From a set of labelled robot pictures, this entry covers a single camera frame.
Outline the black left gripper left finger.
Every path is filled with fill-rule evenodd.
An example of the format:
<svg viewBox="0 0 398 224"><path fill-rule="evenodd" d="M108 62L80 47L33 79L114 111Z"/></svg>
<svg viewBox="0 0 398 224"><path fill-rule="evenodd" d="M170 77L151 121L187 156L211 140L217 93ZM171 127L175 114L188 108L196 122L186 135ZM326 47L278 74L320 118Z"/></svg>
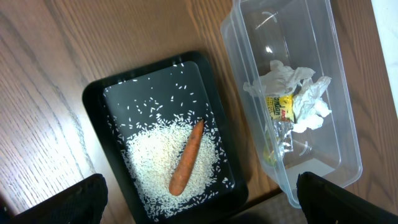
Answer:
<svg viewBox="0 0 398 224"><path fill-rule="evenodd" d="M93 174L12 217L9 223L100 223L107 203L106 180Z"/></svg>

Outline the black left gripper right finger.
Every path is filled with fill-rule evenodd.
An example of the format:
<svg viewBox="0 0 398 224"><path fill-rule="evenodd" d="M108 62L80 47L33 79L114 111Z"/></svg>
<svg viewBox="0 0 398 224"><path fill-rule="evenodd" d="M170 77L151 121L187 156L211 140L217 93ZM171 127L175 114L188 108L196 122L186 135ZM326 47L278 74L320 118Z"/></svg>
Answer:
<svg viewBox="0 0 398 224"><path fill-rule="evenodd" d="M397 224L397 215L312 172L298 175L297 197L308 223Z"/></svg>

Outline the white rice pile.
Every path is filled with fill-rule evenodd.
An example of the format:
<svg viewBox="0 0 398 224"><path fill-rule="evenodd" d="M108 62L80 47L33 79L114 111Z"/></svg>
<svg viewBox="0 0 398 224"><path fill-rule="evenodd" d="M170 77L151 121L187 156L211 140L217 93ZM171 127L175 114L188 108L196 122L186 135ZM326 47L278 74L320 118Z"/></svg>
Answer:
<svg viewBox="0 0 398 224"><path fill-rule="evenodd" d="M106 123L121 148L145 214L158 222L227 194L235 187L214 112L195 62L187 61L106 87ZM194 125L200 149L181 195L169 182Z"/></svg>

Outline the white napkin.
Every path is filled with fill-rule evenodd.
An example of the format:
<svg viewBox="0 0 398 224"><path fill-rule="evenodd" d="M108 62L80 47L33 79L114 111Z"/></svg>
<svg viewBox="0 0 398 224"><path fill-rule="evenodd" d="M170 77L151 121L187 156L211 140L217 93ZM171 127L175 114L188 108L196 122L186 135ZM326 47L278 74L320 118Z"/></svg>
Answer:
<svg viewBox="0 0 398 224"><path fill-rule="evenodd" d="M274 97L286 102L285 118L294 122L295 133L322 127L324 118L331 113L328 104L322 99L331 78L322 76L314 82L312 77L315 71L311 68L293 69L279 60L270 61L270 68L270 72L258 80L245 82L243 90L251 96L263 93L266 100Z"/></svg>

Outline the orange carrot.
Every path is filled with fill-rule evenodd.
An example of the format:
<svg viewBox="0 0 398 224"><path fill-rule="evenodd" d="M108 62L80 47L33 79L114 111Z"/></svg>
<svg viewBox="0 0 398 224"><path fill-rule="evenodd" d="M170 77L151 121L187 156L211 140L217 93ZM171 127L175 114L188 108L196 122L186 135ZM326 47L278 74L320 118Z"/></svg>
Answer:
<svg viewBox="0 0 398 224"><path fill-rule="evenodd" d="M181 159L169 183L169 192L173 196L181 195L188 184L197 159L203 130L204 121L200 120L196 125L194 125L191 134L189 135Z"/></svg>

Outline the foil wrapper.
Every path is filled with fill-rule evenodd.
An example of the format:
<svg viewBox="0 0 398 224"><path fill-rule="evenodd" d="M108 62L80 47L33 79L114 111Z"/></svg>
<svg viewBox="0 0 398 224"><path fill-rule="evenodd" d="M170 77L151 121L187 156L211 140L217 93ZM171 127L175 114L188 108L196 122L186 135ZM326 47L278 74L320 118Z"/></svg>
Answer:
<svg viewBox="0 0 398 224"><path fill-rule="evenodd" d="M292 139L294 128L293 95L267 96L266 105L276 137L277 153L283 159L286 153L294 151Z"/></svg>

